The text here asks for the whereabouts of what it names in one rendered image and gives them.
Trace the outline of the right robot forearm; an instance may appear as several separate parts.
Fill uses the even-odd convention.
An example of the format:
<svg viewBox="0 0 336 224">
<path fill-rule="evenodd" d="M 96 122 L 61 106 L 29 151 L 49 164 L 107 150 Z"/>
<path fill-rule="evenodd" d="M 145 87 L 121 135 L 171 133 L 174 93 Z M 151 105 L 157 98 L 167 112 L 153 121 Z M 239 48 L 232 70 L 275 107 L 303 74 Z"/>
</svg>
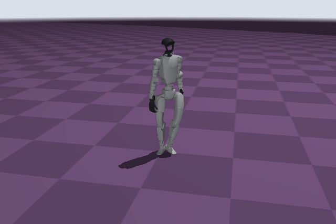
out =
<svg viewBox="0 0 336 224">
<path fill-rule="evenodd" d="M 150 81 L 150 95 L 149 95 L 149 98 L 152 99 L 153 95 L 155 95 L 155 88 L 156 88 L 156 84 L 153 83 L 154 82 L 154 77 L 151 78 L 151 81 Z"/>
</svg>

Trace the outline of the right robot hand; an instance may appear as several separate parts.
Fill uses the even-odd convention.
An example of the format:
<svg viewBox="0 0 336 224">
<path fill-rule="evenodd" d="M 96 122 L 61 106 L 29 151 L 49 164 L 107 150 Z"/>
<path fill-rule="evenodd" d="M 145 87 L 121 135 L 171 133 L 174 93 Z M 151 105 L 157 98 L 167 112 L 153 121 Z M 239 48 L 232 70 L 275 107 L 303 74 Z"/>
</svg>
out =
<svg viewBox="0 0 336 224">
<path fill-rule="evenodd" d="M 153 95 L 152 99 L 149 99 L 150 103 L 149 103 L 149 110 L 153 113 L 156 113 L 155 108 L 157 109 L 157 107 L 155 106 L 155 96 Z M 155 108 L 154 108 L 155 107 Z"/>
</svg>

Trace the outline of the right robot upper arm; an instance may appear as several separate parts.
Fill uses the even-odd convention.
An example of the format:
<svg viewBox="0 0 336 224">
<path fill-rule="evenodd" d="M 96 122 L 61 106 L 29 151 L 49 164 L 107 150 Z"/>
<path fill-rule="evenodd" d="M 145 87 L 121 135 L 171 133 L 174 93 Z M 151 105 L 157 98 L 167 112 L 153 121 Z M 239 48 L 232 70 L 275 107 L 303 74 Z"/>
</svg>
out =
<svg viewBox="0 0 336 224">
<path fill-rule="evenodd" d="M 152 69 L 152 77 L 154 77 L 153 83 L 158 83 L 159 78 L 157 77 L 159 66 L 162 64 L 162 58 L 156 58 L 153 60 L 153 69 Z"/>
</svg>

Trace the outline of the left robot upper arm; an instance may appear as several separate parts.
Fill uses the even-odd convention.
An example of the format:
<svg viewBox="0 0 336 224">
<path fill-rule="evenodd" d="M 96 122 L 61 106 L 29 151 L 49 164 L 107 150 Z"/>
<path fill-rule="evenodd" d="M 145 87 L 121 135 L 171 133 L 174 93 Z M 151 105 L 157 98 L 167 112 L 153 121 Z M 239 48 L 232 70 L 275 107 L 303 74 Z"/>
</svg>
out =
<svg viewBox="0 0 336 224">
<path fill-rule="evenodd" d="M 183 58 L 179 55 L 177 55 L 178 57 L 178 73 L 177 73 L 177 78 L 180 78 L 183 76 L 183 73 L 181 72 L 181 68 L 182 68 L 182 61 L 183 61 Z"/>
</svg>

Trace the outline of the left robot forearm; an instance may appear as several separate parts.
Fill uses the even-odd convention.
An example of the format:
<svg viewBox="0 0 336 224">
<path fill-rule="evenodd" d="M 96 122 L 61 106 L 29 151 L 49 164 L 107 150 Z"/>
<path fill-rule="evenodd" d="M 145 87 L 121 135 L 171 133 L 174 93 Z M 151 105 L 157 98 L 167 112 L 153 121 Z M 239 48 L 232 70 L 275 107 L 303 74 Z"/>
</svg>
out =
<svg viewBox="0 0 336 224">
<path fill-rule="evenodd" d="M 183 77 L 177 78 L 176 80 L 177 80 L 178 91 L 180 92 L 180 89 L 183 90 L 183 83 L 182 83 Z"/>
</svg>

